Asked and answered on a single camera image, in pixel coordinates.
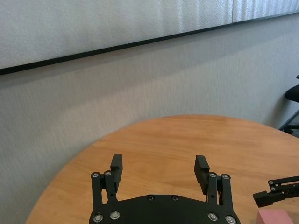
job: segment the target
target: white wall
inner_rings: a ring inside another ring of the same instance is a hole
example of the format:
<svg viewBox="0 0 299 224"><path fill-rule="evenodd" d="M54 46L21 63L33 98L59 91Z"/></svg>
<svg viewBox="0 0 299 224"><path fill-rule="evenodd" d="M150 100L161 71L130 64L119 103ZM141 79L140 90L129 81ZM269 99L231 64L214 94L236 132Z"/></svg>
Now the white wall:
<svg viewBox="0 0 299 224"><path fill-rule="evenodd" d="M1 0L0 21L2 69L229 24L233 0Z"/></svg>
<svg viewBox="0 0 299 224"><path fill-rule="evenodd" d="M298 12L299 0L234 0L233 22Z"/></svg>
<svg viewBox="0 0 299 224"><path fill-rule="evenodd" d="M0 223L24 223L63 165L120 127L183 113L279 127L298 59L293 14L1 76Z"/></svg>

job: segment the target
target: pink object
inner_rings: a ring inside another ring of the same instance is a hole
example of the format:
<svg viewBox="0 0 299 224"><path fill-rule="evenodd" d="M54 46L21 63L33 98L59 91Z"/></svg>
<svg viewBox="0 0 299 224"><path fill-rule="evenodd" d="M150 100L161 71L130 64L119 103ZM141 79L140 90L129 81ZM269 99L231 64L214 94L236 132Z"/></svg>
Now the pink object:
<svg viewBox="0 0 299 224"><path fill-rule="evenodd" d="M284 209L260 209L256 224L294 224Z"/></svg>

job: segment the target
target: round table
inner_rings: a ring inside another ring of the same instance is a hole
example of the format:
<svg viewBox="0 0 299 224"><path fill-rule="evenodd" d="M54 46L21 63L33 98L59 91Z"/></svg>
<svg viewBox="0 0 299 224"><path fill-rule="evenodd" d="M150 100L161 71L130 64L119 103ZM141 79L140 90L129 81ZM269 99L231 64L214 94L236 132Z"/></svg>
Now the round table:
<svg viewBox="0 0 299 224"><path fill-rule="evenodd" d="M299 140L274 128L212 115L152 119L83 150L47 187L27 224L87 224L93 210L90 174L108 170L114 154L123 156L118 200L148 194L205 200L193 171L195 155L204 155L210 171L231 176L234 211L242 224L255 224L252 194L269 191L268 180L299 175ZM265 208L285 209L299 223L298 198Z"/></svg>

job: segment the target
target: black office chair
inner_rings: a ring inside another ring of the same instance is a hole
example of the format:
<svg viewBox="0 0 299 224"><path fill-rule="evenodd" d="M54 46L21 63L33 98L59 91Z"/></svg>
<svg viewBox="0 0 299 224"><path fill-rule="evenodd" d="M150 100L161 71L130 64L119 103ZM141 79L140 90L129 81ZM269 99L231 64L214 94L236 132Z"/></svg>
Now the black office chair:
<svg viewBox="0 0 299 224"><path fill-rule="evenodd" d="M299 103L299 85L296 85L292 88L290 88L286 93L285 93L285 97L289 100L295 101ZM291 121L298 115L298 112L295 113L288 121L288 123L286 125L283 126L283 131L288 133L288 134L292 134L293 130L292 129L299 129L299 125L289 125L291 123Z"/></svg>

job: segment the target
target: gray wall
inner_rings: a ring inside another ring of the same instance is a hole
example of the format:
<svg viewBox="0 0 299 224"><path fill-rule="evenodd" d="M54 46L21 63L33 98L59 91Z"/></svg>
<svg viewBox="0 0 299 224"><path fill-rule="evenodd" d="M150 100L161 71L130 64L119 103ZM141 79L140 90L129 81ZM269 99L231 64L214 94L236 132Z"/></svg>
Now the gray wall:
<svg viewBox="0 0 299 224"><path fill-rule="evenodd" d="M0 77L0 223L24 223L57 172L120 127L221 114L279 127L298 108L299 15Z"/></svg>

